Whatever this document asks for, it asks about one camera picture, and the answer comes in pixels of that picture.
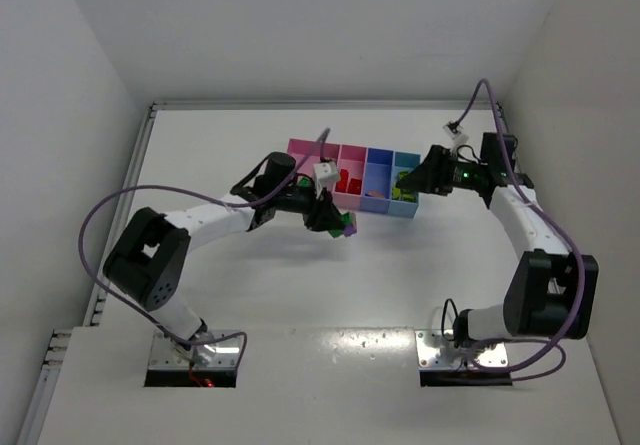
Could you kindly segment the red lego brick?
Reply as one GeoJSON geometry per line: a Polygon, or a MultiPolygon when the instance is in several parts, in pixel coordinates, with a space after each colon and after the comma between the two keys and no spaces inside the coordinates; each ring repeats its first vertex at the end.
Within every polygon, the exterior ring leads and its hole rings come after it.
{"type": "Polygon", "coordinates": [[[335,186],[335,191],[337,193],[346,193],[347,189],[348,189],[348,184],[349,184],[349,171],[346,169],[341,169],[340,170],[340,178],[338,183],[335,186]]]}
{"type": "Polygon", "coordinates": [[[362,180],[352,178],[348,182],[347,193],[359,196],[362,190],[362,180]]]}

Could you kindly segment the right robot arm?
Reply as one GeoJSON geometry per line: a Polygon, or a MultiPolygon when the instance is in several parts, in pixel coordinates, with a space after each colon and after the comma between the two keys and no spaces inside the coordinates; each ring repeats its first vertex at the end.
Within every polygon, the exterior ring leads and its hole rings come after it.
{"type": "Polygon", "coordinates": [[[454,321],[456,346],[488,339],[552,338],[580,340],[590,325],[599,265],[578,255],[547,217],[538,214],[533,182],[517,173],[518,140],[511,134],[483,135],[480,159],[464,161],[441,145],[397,180],[406,192],[447,196],[471,190],[501,223],[519,259],[503,301],[484,309],[465,309],[454,321]]]}

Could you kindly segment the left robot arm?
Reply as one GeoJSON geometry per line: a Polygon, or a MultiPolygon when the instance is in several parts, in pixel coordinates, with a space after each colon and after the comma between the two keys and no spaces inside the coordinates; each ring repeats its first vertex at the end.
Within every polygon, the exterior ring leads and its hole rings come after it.
{"type": "Polygon", "coordinates": [[[279,211],[298,214],[311,232],[332,237],[356,233],[352,212],[341,212],[331,189],[339,179],[328,159],[301,175],[284,152],[267,155],[223,198],[206,205],[160,213],[141,208],[122,232],[103,265],[109,282],[148,314],[177,346],[188,350],[209,337],[204,320],[178,293],[189,253],[224,237],[251,232],[279,211]]]}

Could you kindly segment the yellow-green long lego brick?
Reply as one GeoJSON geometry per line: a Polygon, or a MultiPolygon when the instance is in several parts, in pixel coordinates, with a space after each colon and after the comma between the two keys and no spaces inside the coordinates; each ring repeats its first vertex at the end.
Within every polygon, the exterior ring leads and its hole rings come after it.
{"type": "Polygon", "coordinates": [[[404,190],[399,188],[392,189],[392,199],[396,201],[402,201],[407,203],[416,203],[417,195],[410,190],[404,190]]]}

